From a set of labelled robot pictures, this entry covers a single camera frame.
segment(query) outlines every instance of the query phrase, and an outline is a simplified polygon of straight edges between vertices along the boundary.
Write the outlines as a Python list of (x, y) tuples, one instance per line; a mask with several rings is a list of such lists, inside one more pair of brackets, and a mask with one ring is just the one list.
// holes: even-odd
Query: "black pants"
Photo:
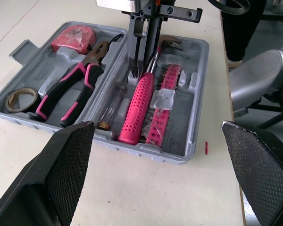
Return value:
[[(225, 49), (229, 60), (240, 61), (245, 55), (245, 49), (255, 32), (264, 12), (267, 0), (249, 0), (250, 10), (244, 15), (222, 13)], [(231, 7), (238, 5), (233, 0), (227, 0)]]

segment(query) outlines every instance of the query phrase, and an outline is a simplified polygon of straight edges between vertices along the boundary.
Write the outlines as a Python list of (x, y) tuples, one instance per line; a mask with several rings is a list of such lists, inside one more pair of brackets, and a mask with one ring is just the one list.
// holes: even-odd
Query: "shoe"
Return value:
[(242, 60), (240, 61), (231, 61), (227, 59), (227, 66), (229, 69), (234, 69), (242, 64)]

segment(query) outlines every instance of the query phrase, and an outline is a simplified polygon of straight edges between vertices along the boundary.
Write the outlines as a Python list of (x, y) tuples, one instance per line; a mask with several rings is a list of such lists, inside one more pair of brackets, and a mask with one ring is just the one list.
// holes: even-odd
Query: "roll of tape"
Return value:
[[(19, 97), (21, 94), (29, 94), (33, 96), (33, 101), (24, 108), (15, 109), (15, 103), (19, 101)], [(38, 95), (37, 90), (30, 88), (30, 87), (24, 87), (24, 88), (17, 89), (8, 95), (5, 101), (5, 107), (9, 113), (35, 112), (40, 102), (41, 102), (41, 98)]]

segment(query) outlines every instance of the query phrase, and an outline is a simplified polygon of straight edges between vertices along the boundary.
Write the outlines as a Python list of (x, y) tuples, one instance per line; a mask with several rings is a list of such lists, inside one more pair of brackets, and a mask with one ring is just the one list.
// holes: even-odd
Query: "pink and black pliers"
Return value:
[(117, 41), (122, 36), (122, 34), (119, 34), (110, 42), (102, 41), (86, 55), (86, 58), (82, 62), (72, 65), (62, 79), (48, 91), (34, 113), (34, 118), (38, 121), (46, 121), (66, 91), (84, 78), (84, 86), (81, 93), (61, 118), (60, 123), (63, 127), (72, 125), (92, 95), (98, 77), (104, 72), (100, 63), (108, 52), (110, 43)]

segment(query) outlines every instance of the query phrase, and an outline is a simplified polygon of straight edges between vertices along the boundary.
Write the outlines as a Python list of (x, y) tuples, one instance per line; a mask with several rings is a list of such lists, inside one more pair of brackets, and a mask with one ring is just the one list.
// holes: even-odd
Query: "table surface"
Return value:
[[(201, 22), (169, 19), (162, 33), (210, 45), (196, 154), (185, 165), (172, 165), (93, 144), (72, 226), (243, 225), (239, 185), (220, 130), (223, 120), (232, 119), (220, 12), (206, 0), (177, 0), (176, 5), (202, 8)], [(8, 55), (23, 40), (40, 47), (66, 21), (124, 29), (129, 24), (128, 15), (100, 8), (95, 0), (39, 0), (19, 14), (22, 19), (0, 41), (0, 90), (21, 68)], [(0, 197), (50, 137), (0, 119)]]

